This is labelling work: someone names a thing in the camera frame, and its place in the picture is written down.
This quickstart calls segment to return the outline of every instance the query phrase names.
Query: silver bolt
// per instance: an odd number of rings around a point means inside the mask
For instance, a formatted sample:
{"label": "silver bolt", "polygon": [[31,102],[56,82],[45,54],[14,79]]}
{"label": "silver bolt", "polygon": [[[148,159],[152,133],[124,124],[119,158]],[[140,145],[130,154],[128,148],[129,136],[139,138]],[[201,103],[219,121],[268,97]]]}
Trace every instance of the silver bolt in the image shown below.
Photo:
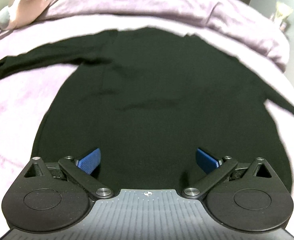
{"label": "silver bolt", "polygon": [[184,190],[184,193],[187,195],[187,196],[197,196],[199,195],[200,191],[197,189],[197,188],[194,188],[194,187],[188,187]]}
{"label": "silver bolt", "polygon": [[97,191],[96,191],[96,194],[99,195],[99,196],[108,196],[111,194],[111,190],[109,188],[106,188],[106,187],[102,187],[102,188],[99,188]]}

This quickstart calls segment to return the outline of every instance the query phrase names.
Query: pink plush toy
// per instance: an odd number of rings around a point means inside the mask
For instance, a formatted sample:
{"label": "pink plush toy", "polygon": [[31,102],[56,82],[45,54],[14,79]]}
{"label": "pink plush toy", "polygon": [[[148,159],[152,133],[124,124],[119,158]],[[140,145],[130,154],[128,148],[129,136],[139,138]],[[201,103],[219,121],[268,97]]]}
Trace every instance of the pink plush toy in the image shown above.
{"label": "pink plush toy", "polygon": [[0,29],[13,30],[32,23],[50,0],[10,0],[0,11]]}

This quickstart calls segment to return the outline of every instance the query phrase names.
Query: bed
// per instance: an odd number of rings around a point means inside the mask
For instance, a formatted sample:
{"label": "bed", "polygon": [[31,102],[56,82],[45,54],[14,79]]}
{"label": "bed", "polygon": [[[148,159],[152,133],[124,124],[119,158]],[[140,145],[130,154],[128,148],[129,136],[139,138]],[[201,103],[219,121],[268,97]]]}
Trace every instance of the bed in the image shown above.
{"label": "bed", "polygon": [[[237,57],[294,105],[294,89],[283,75],[288,41],[268,19],[238,0],[53,0],[35,23],[0,32],[0,59],[70,37],[146,26],[199,36]],[[28,163],[44,114],[76,68],[57,64],[0,80],[0,237],[8,230],[2,198]],[[271,101],[265,107],[290,160],[294,201],[294,115]],[[294,211],[286,230],[294,236]]]}

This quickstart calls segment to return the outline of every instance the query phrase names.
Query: black fabric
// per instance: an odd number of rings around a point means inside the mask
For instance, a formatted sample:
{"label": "black fabric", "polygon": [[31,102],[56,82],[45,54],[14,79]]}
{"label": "black fabric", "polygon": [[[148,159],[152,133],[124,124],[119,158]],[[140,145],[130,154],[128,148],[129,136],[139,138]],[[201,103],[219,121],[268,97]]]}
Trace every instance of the black fabric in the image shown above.
{"label": "black fabric", "polygon": [[291,191],[288,157],[264,102],[289,104],[236,58],[197,36],[158,29],[104,31],[0,61],[0,78],[72,62],[37,132],[46,162],[99,147],[93,176],[121,188],[182,190],[203,177],[197,147],[240,162],[264,157]]}

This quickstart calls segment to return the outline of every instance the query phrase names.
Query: lavender blanket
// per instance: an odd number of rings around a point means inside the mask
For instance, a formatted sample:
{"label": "lavender blanket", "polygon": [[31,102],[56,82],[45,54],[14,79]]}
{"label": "lavender blanket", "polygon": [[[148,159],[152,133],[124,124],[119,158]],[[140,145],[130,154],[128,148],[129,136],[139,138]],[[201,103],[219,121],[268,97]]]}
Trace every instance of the lavender blanket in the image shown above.
{"label": "lavender blanket", "polygon": [[157,16],[207,27],[268,57],[282,71],[289,60],[283,33],[238,0],[52,0],[36,21],[92,14]]}

